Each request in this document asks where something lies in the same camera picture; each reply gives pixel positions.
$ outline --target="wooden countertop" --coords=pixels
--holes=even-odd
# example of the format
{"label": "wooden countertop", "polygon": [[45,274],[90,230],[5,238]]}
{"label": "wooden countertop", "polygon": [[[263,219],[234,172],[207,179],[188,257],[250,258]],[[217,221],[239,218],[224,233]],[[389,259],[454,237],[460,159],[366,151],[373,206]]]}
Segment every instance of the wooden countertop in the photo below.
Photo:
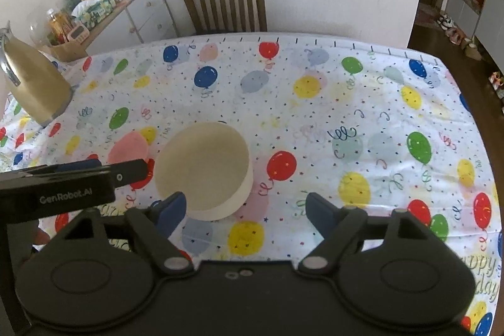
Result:
{"label": "wooden countertop", "polygon": [[116,6],[112,13],[109,16],[105,17],[100,23],[98,23],[91,31],[89,37],[82,43],[82,47],[86,49],[91,45],[92,41],[94,41],[100,33],[112,22],[119,13],[121,13],[125,8],[132,3],[134,0],[122,0],[116,3]]}

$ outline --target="wooden floor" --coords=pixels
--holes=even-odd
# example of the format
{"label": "wooden floor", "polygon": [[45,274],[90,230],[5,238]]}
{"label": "wooden floor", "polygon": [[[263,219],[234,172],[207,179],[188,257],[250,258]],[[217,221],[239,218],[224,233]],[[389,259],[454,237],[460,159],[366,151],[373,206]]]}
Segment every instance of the wooden floor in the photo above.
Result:
{"label": "wooden floor", "polygon": [[[439,57],[457,81],[485,144],[497,194],[504,198],[504,115],[501,102],[488,81],[493,67],[466,57],[460,47],[452,45],[443,32],[426,27],[413,27],[408,47]],[[501,215],[504,215],[503,204]],[[490,336],[504,334],[503,284],[501,278],[499,302]]]}

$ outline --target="tablecloth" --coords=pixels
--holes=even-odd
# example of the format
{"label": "tablecloth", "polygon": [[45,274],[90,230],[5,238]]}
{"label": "tablecloth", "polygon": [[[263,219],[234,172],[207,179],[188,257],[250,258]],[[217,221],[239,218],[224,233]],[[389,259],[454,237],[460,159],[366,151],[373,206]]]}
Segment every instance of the tablecloth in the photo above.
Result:
{"label": "tablecloth", "polygon": [[[175,133],[222,121],[247,141],[254,185],[234,215],[185,219],[173,233],[195,262],[296,263],[322,240],[304,211],[311,191],[370,215],[407,208],[471,268],[476,294],[463,323],[489,332],[501,275],[497,192],[474,119],[437,58],[344,38],[244,33],[54,64],[74,98],[44,129],[10,103],[0,128],[3,170],[89,157],[106,163],[114,144],[136,130],[149,144],[152,171]],[[116,194],[102,214],[159,199],[152,172]],[[40,227],[52,237],[75,214]]]}

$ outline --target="red balloon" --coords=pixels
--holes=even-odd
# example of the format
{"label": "red balloon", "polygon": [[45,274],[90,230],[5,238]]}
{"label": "red balloon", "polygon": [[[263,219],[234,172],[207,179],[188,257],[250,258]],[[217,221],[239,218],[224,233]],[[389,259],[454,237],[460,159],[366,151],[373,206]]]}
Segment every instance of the red balloon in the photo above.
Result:
{"label": "red balloon", "polygon": [[54,229],[58,233],[66,224],[68,224],[68,213],[60,214],[54,221]]}
{"label": "red balloon", "polygon": [[285,181],[294,174],[296,167],[296,157],[287,151],[279,151],[271,156],[266,172],[272,180]]}
{"label": "red balloon", "polygon": [[154,175],[154,160],[152,160],[152,158],[150,158],[147,161],[147,169],[149,171],[147,173],[147,178],[145,178],[145,180],[137,181],[135,183],[130,184],[130,187],[132,187],[133,190],[139,190],[145,187],[152,180],[152,176]]}
{"label": "red balloon", "polygon": [[430,225],[430,210],[426,203],[421,199],[414,199],[408,204],[408,211],[415,215],[417,219],[425,226]]}
{"label": "red balloon", "polygon": [[49,137],[53,137],[61,128],[61,124],[60,123],[56,123],[54,126],[52,126],[52,129],[49,133]]}
{"label": "red balloon", "polygon": [[490,219],[492,218],[492,205],[490,204],[488,195],[486,195],[484,192],[476,195],[476,198],[474,199],[473,210],[476,225],[484,230],[486,227],[488,227]]}
{"label": "red balloon", "polygon": [[25,133],[21,133],[16,139],[16,146],[14,148],[18,148],[25,141]]}
{"label": "red balloon", "polygon": [[276,42],[259,43],[259,53],[266,59],[273,59],[280,50],[280,45]]}
{"label": "red balloon", "polygon": [[471,328],[471,318],[468,317],[468,316],[464,316],[462,318],[462,321],[460,322],[460,324],[465,327],[465,329],[469,330]]}
{"label": "red balloon", "polygon": [[91,56],[89,56],[85,61],[84,61],[84,64],[82,65],[82,70],[84,70],[85,72],[88,71],[89,69],[89,66],[91,66]]}

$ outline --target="thermos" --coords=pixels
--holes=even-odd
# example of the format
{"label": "thermos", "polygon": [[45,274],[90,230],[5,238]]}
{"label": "thermos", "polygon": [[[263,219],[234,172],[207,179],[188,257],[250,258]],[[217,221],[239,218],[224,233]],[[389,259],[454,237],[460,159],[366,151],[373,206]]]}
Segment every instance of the thermos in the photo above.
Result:
{"label": "thermos", "polygon": [[46,56],[13,36],[10,22],[0,29],[0,66],[17,102],[42,127],[72,100],[70,84]]}

